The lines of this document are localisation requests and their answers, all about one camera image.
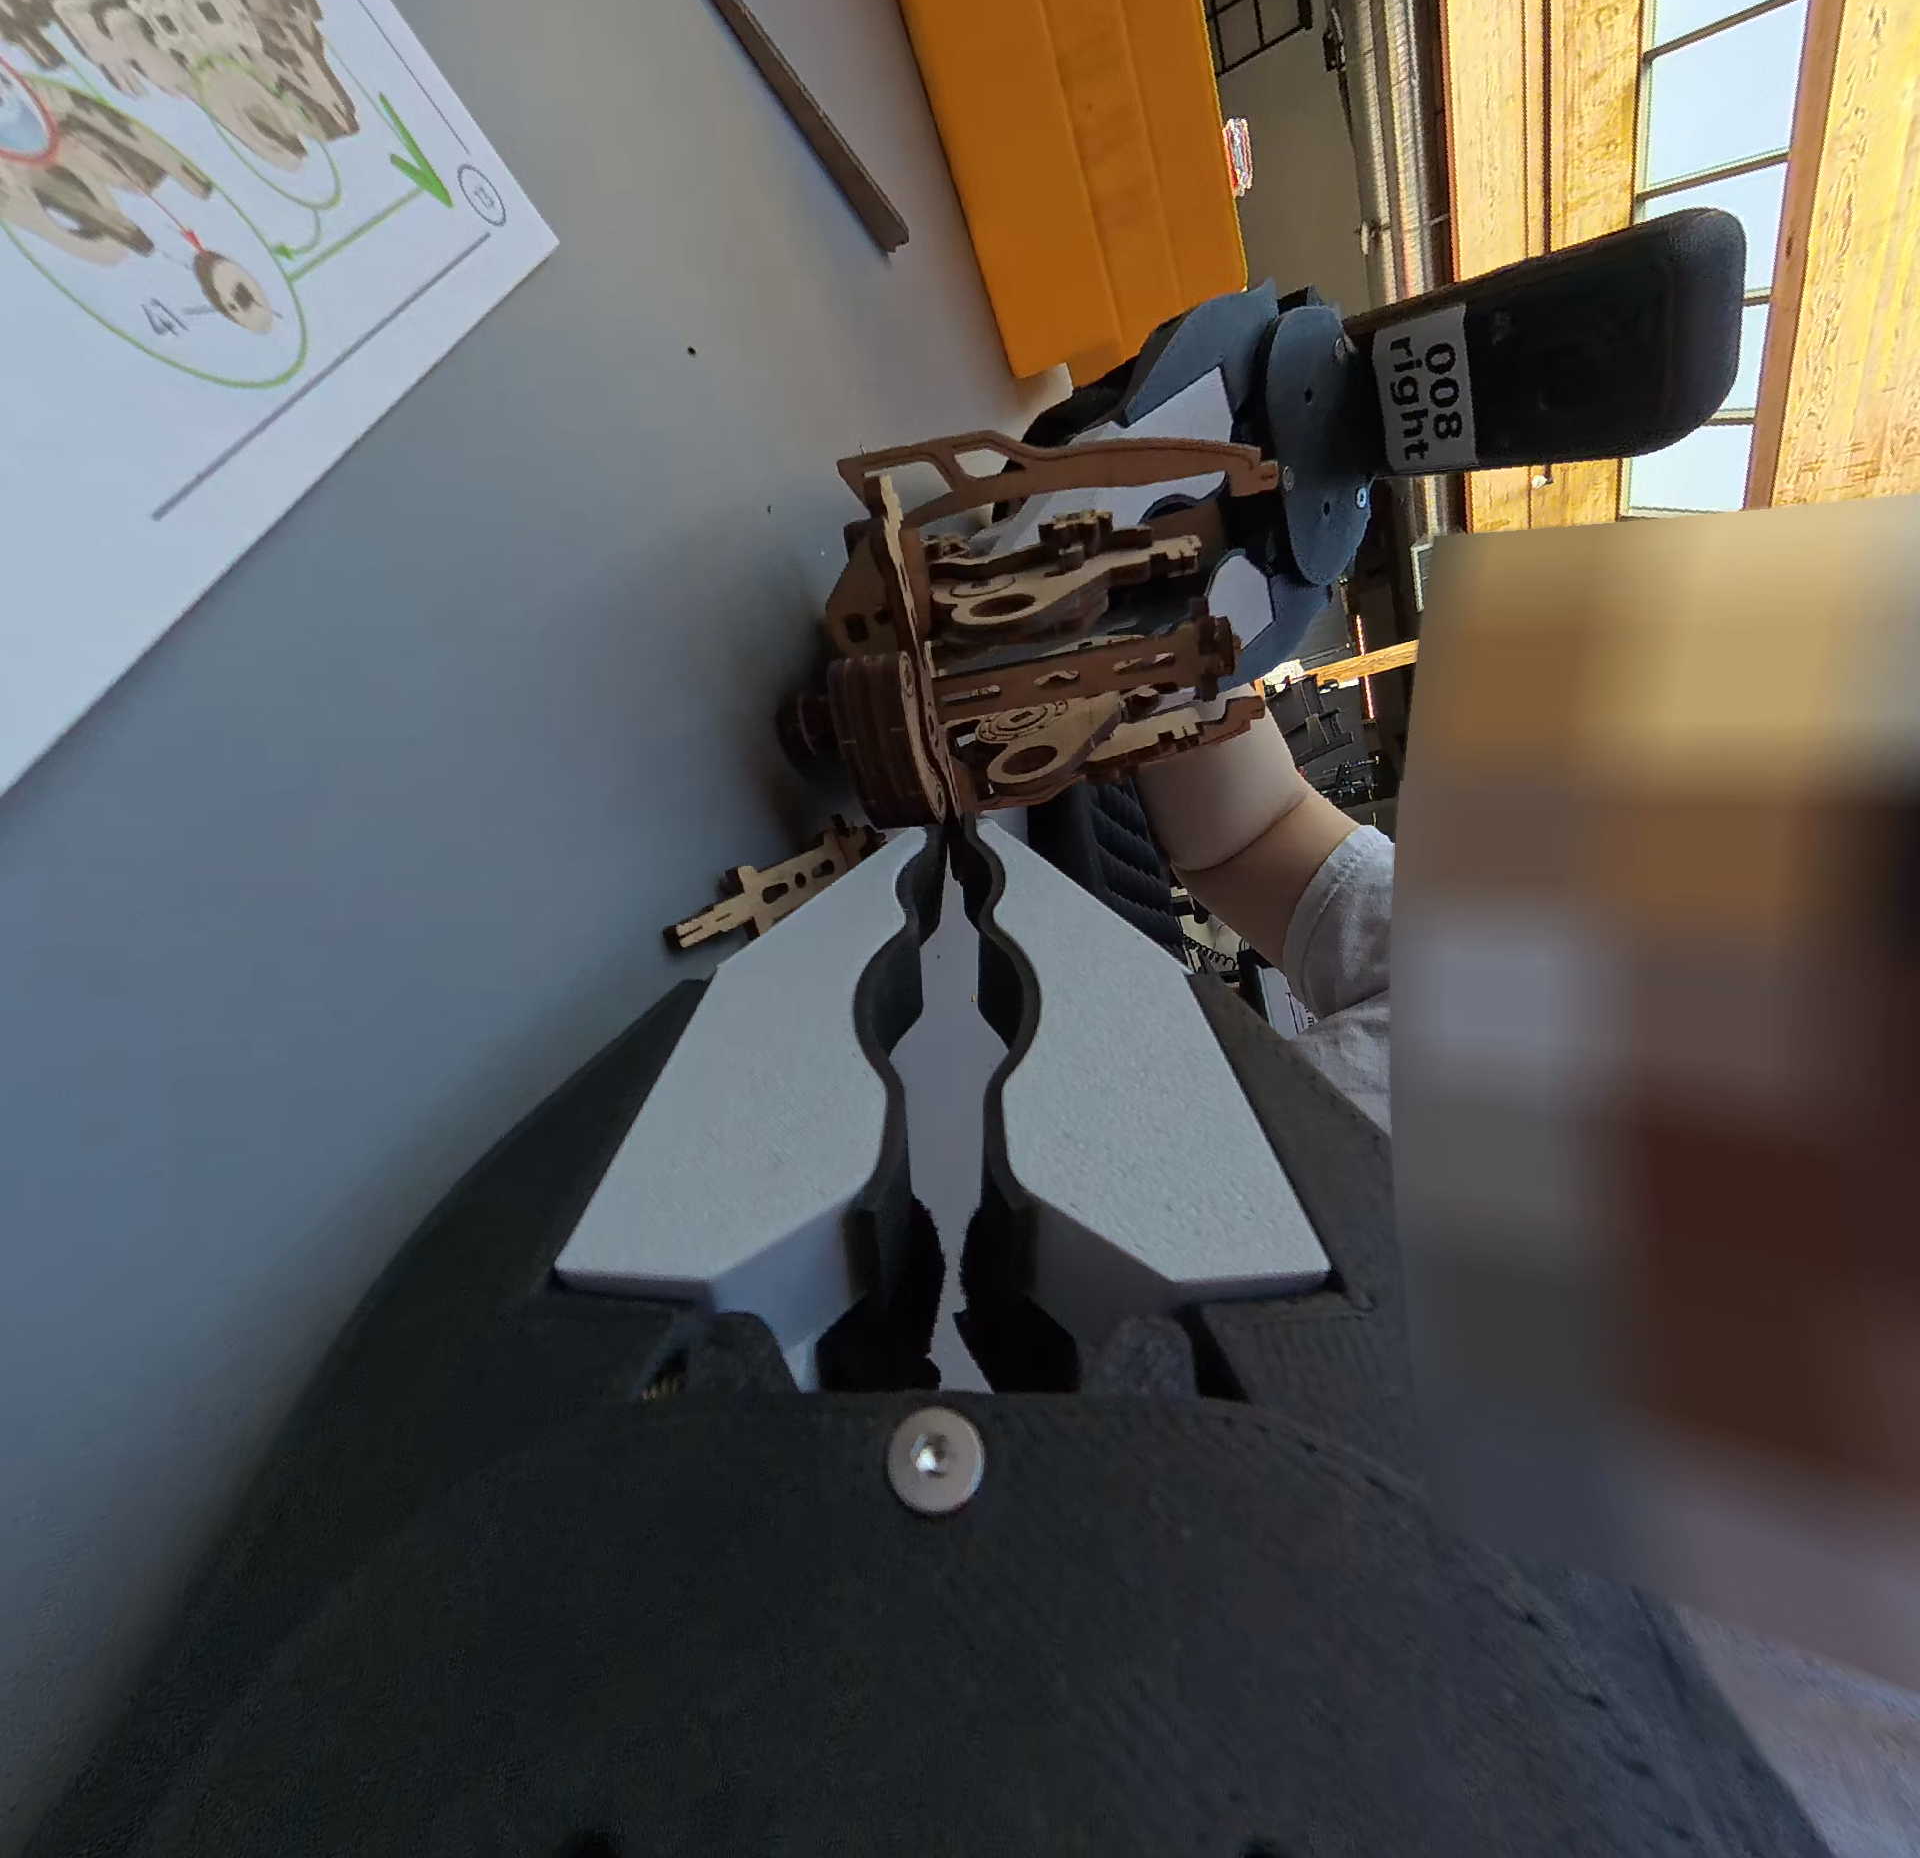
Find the glass window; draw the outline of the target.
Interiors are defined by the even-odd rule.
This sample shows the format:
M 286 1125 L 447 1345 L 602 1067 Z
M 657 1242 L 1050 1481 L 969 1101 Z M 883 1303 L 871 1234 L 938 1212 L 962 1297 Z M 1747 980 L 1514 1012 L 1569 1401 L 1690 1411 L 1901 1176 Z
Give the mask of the glass window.
M 1626 465 L 1621 509 L 1735 511 L 1745 499 L 1785 215 L 1810 0 L 1652 0 L 1639 81 L 1635 218 L 1715 208 L 1742 222 L 1742 357 L 1707 425 Z

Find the person's right hand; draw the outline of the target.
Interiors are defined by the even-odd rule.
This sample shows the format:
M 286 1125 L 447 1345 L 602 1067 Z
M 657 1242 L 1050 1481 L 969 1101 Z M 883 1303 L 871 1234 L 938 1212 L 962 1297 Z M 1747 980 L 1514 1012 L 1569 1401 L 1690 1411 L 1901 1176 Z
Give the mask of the person's right hand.
M 1188 893 L 1280 964 L 1307 887 L 1356 828 L 1307 786 L 1274 719 L 1142 766 L 1136 786 Z

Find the small wooden model part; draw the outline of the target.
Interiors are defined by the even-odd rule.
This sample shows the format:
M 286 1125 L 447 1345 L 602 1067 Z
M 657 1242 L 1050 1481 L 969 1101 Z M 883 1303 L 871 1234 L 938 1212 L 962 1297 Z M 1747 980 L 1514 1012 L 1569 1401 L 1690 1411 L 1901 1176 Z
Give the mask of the small wooden model part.
M 737 865 L 719 881 L 719 897 L 666 926 L 663 945 L 679 954 L 727 934 L 750 941 L 769 931 L 818 891 L 839 883 L 885 845 L 885 831 L 835 814 L 794 857 L 768 865 Z

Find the large yellow plastic bin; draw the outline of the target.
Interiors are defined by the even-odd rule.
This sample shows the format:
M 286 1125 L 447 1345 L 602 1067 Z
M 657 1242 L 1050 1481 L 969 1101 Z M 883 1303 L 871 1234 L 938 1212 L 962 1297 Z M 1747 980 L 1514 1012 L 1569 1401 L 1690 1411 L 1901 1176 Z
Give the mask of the large yellow plastic bin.
M 1246 286 L 1202 0 L 898 0 L 1017 378 Z

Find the wooden mechanical model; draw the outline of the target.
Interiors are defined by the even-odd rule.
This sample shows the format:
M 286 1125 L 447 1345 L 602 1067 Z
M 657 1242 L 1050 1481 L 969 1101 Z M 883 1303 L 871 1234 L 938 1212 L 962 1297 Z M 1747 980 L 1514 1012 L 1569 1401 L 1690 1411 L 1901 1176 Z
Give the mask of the wooden mechanical model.
M 1032 808 L 1271 719 L 1262 685 L 1232 688 L 1242 634 L 1207 599 L 1207 557 L 1227 541 L 1219 499 L 1136 525 L 1066 511 L 1017 548 L 945 531 L 995 504 L 1184 475 L 1263 503 L 1284 469 L 1259 446 L 972 431 L 849 453 L 836 472 L 867 518 L 848 526 L 827 598 L 829 662 L 782 704 L 777 735 L 796 766 L 842 761 L 878 828 Z

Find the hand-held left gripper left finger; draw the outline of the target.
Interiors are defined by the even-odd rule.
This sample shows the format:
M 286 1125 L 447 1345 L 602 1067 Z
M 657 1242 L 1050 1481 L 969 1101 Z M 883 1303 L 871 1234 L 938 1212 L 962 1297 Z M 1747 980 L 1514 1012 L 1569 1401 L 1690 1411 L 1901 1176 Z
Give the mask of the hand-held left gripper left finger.
M 925 1388 L 945 1258 L 893 1050 L 948 848 L 911 829 L 705 984 L 555 1273 L 763 1321 L 803 1388 Z

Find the black mesh pad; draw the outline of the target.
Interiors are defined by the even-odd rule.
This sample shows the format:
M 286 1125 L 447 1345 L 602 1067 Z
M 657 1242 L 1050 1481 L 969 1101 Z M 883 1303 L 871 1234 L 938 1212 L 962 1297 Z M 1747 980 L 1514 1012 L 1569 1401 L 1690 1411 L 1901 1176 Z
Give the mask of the black mesh pad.
M 1175 883 L 1131 778 L 1078 784 L 1026 810 L 1026 843 L 1191 973 Z

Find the printed instruction booklet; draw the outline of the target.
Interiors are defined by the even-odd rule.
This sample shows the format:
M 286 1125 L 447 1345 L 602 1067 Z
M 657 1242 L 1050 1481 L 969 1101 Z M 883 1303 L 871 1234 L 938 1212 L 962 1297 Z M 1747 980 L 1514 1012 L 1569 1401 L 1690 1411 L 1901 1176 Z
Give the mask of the printed instruction booklet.
M 395 0 L 3 0 L 3 786 L 553 250 Z

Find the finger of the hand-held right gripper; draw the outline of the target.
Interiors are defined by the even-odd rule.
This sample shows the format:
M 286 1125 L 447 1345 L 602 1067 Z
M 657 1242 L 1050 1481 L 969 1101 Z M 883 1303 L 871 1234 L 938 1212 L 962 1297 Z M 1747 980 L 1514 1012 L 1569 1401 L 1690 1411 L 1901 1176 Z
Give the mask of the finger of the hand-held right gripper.
M 1038 450 L 1092 452 L 1115 444 L 1232 443 L 1232 407 L 1226 385 L 1188 385 L 1137 421 L 1126 423 L 1113 385 L 1087 385 L 1047 407 L 1026 429 Z
M 1230 550 L 1212 568 L 1195 603 L 1195 643 L 1195 688 L 1249 685 L 1279 664 L 1271 580 L 1243 550 Z

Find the dark wooden stick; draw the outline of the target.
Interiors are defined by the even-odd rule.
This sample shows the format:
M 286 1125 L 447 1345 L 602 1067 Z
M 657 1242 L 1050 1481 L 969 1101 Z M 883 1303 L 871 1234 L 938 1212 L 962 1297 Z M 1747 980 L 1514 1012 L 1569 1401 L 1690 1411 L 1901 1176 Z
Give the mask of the dark wooden stick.
M 746 0 L 709 0 L 709 4 L 744 48 L 766 89 L 803 138 L 814 162 L 825 171 L 839 197 L 866 228 L 869 242 L 883 254 L 898 253 L 910 242 L 903 215 L 803 83 L 763 23 L 756 20 Z

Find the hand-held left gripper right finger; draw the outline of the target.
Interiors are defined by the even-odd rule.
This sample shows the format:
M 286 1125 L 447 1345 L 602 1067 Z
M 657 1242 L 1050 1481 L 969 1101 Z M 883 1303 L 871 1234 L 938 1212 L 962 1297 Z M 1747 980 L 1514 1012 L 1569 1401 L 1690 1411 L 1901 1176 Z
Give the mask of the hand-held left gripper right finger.
M 1131 1321 L 1318 1291 L 1331 1260 L 1168 949 L 995 823 L 956 831 L 1005 1042 L 956 1319 L 995 1391 L 1073 1391 Z

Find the silver ventilation duct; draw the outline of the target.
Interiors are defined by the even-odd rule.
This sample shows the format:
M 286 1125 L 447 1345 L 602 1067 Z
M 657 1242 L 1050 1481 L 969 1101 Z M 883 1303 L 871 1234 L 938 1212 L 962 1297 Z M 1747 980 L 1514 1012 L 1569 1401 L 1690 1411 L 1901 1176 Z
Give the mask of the silver ventilation duct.
M 1327 0 L 1327 65 L 1356 160 L 1359 244 L 1376 306 L 1454 278 L 1440 0 Z

